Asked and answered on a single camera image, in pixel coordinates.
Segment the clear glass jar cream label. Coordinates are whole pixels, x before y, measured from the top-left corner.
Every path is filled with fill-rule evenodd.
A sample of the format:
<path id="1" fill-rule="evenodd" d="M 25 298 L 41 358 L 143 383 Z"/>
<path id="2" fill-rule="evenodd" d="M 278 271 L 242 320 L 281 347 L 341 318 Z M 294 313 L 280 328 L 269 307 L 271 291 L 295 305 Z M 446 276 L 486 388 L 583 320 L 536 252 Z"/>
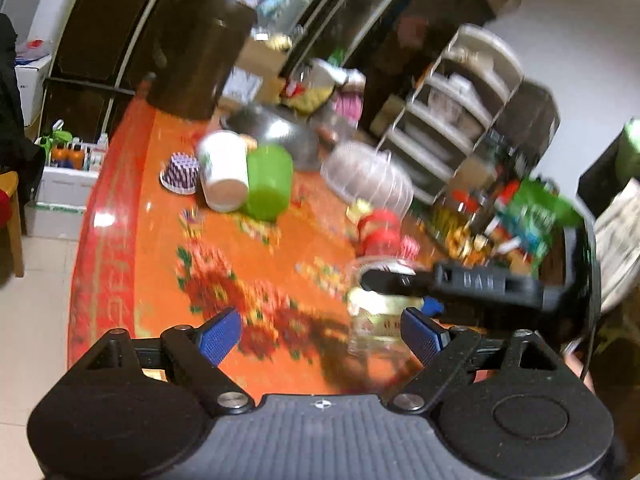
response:
<path id="1" fill-rule="evenodd" d="M 349 314 L 347 350 L 354 356 L 397 356 L 406 353 L 406 345 L 400 336 L 400 317 L 407 308 L 421 310 L 424 298 L 383 295 L 365 288 L 361 284 L 363 274 L 370 270 L 414 275 L 418 271 L 425 271 L 426 267 L 421 263 L 389 256 L 369 256 L 354 260 L 346 268 Z"/>

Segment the green plastic cup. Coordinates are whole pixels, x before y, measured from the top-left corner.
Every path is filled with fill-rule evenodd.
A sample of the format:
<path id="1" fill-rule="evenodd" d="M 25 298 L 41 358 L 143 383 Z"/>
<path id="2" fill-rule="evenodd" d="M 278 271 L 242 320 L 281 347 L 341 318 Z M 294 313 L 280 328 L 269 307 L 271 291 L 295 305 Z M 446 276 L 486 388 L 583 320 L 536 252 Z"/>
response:
<path id="1" fill-rule="evenodd" d="M 247 154 L 246 213 L 259 221 L 274 221 L 288 209 L 294 174 L 290 153 L 276 144 L 258 145 Z"/>

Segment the white paper cup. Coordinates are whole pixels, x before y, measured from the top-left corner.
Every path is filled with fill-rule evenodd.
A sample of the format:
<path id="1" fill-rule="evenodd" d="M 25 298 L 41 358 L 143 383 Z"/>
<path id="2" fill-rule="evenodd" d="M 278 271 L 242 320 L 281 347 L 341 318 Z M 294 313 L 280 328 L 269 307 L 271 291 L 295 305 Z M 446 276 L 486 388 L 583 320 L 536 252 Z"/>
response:
<path id="1" fill-rule="evenodd" d="M 207 206 L 218 212 L 238 210 L 248 195 L 247 145 L 235 132 L 206 134 L 195 150 Z"/>

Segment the red labelled glass jar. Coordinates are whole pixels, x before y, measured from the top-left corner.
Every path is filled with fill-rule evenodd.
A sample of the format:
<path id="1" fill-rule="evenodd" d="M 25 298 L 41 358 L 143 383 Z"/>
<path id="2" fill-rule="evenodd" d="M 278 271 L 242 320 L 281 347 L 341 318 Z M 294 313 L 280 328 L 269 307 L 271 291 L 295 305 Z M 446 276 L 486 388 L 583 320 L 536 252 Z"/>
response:
<path id="1" fill-rule="evenodd" d="M 389 209 L 375 209 L 357 223 L 358 247 L 362 256 L 389 256 L 416 260 L 420 244 L 409 235 L 401 234 L 398 215 Z"/>

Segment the tray of dried peels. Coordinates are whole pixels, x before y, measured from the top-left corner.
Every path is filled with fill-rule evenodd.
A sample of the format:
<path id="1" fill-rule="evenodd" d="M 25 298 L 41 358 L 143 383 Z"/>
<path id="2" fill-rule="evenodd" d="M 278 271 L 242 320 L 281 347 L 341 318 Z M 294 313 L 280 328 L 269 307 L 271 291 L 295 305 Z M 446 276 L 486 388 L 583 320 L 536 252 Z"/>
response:
<path id="1" fill-rule="evenodd" d="M 457 263 L 473 266 L 498 266 L 515 274 L 532 274 L 532 265 L 519 249 L 498 253 L 498 245 L 485 234 L 473 234 L 470 218 L 460 211 L 436 207 L 428 215 L 427 232 L 444 248 L 444 253 Z"/>

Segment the red lid pickle jar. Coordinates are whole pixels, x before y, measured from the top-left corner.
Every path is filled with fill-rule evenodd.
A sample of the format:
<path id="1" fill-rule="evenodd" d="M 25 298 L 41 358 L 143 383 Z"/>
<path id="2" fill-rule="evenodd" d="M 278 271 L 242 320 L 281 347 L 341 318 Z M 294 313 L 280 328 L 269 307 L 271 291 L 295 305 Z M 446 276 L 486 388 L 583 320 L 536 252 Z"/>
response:
<path id="1" fill-rule="evenodd" d="M 442 194 L 428 214 L 431 232 L 443 242 L 450 232 L 463 228 L 480 209 L 480 203 L 470 193 L 453 190 Z"/>

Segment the green snack bag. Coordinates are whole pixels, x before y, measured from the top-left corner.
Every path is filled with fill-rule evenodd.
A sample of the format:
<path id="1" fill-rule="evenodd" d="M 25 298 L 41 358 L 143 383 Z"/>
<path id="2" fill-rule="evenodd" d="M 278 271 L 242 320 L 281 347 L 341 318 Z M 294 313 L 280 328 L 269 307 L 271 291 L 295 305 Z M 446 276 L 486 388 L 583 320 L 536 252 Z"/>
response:
<path id="1" fill-rule="evenodd" d="M 538 269 L 553 245 L 556 232 L 580 228 L 582 216 L 562 196 L 553 194 L 541 180 L 520 182 L 510 202 L 499 212 L 503 229 L 520 240 L 520 247 L 530 257 L 530 274 Z"/>

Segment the white mesh food cover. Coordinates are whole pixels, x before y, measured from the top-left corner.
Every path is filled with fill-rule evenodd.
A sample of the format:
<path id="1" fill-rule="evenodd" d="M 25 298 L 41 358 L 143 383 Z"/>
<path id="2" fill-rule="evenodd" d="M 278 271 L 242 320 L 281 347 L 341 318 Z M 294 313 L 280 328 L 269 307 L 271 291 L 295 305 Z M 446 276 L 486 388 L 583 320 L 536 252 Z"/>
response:
<path id="1" fill-rule="evenodd" d="M 412 182 L 392 162 L 390 152 L 377 151 L 359 141 L 337 144 L 322 162 L 320 174 L 329 189 L 344 200 L 365 200 L 373 208 L 405 217 L 413 200 Z"/>

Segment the purple polka dot cupcake liner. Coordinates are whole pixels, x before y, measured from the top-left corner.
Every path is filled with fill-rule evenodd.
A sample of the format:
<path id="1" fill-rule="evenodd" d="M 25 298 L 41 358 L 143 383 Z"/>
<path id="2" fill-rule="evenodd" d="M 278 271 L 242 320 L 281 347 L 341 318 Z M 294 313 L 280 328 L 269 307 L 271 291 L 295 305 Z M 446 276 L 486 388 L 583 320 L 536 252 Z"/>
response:
<path id="1" fill-rule="evenodd" d="M 193 195 L 198 182 L 198 160 L 192 155 L 175 152 L 160 172 L 160 184 L 167 191 L 178 195 Z"/>

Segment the steel colander bowl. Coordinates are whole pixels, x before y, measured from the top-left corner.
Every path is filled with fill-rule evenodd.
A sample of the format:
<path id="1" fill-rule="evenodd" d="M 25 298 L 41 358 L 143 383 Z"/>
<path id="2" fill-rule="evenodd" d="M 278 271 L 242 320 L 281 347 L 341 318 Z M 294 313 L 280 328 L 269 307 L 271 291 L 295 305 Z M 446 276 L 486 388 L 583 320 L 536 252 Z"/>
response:
<path id="1" fill-rule="evenodd" d="M 220 121 L 228 130 L 245 134 L 258 145 L 280 145 L 288 151 L 298 171 L 320 169 L 318 133 L 283 106 L 250 103 Z"/>

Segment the white box of bottles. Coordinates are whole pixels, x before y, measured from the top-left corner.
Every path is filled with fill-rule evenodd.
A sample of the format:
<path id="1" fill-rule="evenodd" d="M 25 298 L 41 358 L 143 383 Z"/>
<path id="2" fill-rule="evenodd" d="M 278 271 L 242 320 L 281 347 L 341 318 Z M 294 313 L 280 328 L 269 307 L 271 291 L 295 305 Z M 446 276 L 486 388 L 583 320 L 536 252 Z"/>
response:
<path id="1" fill-rule="evenodd" d="M 59 119 L 36 139 L 46 162 L 34 196 L 25 206 L 29 236 L 54 240 L 79 240 L 92 189 L 108 151 L 108 135 L 98 142 L 81 141 L 64 129 Z"/>

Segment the white tiered dish rack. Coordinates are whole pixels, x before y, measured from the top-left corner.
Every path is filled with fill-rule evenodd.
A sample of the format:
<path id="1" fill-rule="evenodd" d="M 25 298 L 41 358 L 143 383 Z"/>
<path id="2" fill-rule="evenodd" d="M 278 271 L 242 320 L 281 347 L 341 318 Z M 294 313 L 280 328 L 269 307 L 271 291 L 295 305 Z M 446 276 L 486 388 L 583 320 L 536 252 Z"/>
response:
<path id="1" fill-rule="evenodd" d="M 442 194 L 523 79 L 501 38 L 472 24 L 458 28 L 378 144 L 408 172 L 416 200 L 432 204 Z"/>

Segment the cardboard box with label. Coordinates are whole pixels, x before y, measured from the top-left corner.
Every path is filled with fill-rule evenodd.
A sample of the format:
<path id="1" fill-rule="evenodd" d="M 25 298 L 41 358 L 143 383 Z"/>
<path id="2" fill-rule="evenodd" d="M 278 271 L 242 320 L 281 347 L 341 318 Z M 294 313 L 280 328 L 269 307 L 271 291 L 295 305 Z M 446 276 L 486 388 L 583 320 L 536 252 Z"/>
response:
<path id="1" fill-rule="evenodd" d="M 285 86 L 280 77 L 285 61 L 285 53 L 270 49 L 263 41 L 247 39 L 224 85 L 218 107 L 236 110 L 251 102 L 277 104 Z"/>

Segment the dark wooden cabinet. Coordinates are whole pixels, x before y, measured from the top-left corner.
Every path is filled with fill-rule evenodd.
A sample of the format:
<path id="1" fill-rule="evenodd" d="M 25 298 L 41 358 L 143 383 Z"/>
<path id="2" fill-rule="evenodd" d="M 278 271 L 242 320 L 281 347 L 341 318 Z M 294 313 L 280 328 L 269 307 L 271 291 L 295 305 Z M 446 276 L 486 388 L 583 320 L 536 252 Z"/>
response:
<path id="1" fill-rule="evenodd" d="M 92 141 L 145 80 L 161 110 L 204 119 L 322 58 L 370 70 L 404 18 L 485 24 L 489 0 L 74 0 L 44 84 L 40 128 Z"/>

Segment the brown plastic pitcher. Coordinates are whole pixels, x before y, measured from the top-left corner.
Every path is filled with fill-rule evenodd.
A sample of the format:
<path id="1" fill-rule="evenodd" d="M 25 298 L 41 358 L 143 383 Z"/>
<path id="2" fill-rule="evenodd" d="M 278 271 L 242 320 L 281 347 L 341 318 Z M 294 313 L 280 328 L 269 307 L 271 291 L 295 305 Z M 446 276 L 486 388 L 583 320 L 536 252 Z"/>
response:
<path id="1" fill-rule="evenodd" d="M 148 103 L 184 119 L 209 119 L 256 22 L 256 11 L 236 0 L 175 0 L 154 39 Z"/>

